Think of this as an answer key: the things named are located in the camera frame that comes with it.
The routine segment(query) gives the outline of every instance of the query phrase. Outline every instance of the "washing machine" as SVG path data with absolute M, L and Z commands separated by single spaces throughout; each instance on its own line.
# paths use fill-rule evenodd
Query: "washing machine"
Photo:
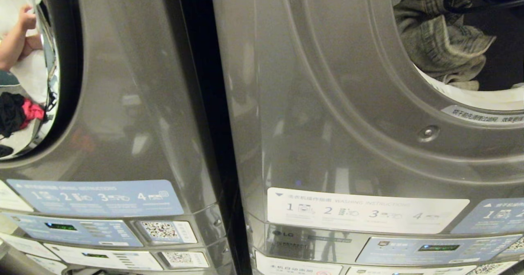
M 237 274 L 240 203 L 217 165 L 181 0 L 32 10 L 49 92 L 30 143 L 0 161 L 0 273 Z
M 524 259 L 522 9 L 213 1 L 254 273 Z

